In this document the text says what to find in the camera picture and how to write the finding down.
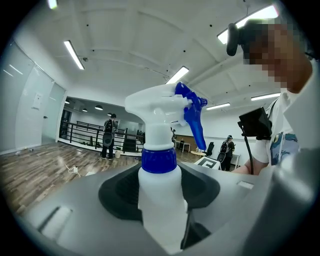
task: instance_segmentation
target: spray bottle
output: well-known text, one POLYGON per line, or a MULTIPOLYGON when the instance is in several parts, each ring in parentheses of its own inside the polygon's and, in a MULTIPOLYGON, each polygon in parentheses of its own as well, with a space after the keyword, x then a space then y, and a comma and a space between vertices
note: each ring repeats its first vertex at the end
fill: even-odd
POLYGON ((125 99, 125 110, 145 123, 138 172, 143 226, 169 254, 180 251, 188 217, 171 125, 188 123, 198 148, 205 150, 200 115, 207 103, 181 82, 151 87, 125 99))

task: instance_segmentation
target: white shirt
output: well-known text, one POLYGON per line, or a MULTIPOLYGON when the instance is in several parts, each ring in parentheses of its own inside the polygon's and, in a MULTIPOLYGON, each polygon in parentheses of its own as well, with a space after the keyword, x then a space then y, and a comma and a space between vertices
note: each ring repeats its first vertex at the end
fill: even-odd
MULTIPOLYGON (((306 86, 316 83, 316 78, 312 72, 306 86)), ((271 140, 257 140, 252 156, 261 163, 277 165, 286 156, 295 154, 299 151, 297 137, 291 128, 289 122, 284 116, 284 112, 297 99, 299 94, 291 93, 286 88, 281 89, 281 95, 276 100, 269 120, 272 122, 271 140)))

